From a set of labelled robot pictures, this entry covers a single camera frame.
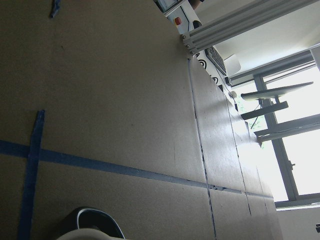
orange object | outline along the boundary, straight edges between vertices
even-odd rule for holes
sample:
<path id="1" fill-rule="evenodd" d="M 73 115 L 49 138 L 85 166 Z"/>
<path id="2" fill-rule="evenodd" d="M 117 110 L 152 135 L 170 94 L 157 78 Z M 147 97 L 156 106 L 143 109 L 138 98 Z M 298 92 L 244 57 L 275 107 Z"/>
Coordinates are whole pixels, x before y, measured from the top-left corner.
<path id="1" fill-rule="evenodd" d="M 175 23 L 175 25 L 180 25 L 180 24 L 182 24 L 182 21 L 181 21 L 181 18 L 180 17 L 176 17 L 175 19 L 174 19 L 174 23 Z"/>

black keyboard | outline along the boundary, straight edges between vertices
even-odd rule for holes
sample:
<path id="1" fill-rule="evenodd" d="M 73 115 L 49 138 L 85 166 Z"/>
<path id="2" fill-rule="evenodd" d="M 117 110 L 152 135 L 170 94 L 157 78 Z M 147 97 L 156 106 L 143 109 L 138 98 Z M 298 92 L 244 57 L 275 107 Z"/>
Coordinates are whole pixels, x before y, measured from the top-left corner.
<path id="1" fill-rule="evenodd" d="M 225 76 L 227 76 L 224 60 L 212 46 L 204 50 L 206 57 L 216 66 L 216 68 Z"/>

